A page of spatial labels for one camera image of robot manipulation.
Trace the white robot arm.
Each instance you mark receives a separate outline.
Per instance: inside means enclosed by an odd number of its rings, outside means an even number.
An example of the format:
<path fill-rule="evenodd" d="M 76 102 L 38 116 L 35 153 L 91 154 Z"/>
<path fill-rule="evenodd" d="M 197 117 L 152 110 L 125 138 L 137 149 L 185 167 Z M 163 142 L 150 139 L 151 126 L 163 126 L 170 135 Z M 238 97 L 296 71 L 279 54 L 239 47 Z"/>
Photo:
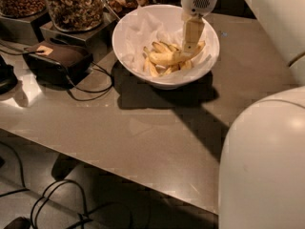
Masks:
<path fill-rule="evenodd" d="M 218 229 L 305 229 L 305 0 L 245 0 L 297 86 L 243 111 L 224 141 Z"/>

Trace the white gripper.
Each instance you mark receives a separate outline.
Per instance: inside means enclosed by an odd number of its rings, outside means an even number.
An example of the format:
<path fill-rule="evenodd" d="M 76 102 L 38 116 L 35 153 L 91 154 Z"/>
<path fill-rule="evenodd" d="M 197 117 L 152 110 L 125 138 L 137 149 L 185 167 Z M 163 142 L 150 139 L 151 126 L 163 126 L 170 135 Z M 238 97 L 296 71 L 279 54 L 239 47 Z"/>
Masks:
<path fill-rule="evenodd" d="M 211 13 L 217 0 L 181 0 L 183 39 L 182 52 L 193 53 L 204 30 L 201 16 Z"/>

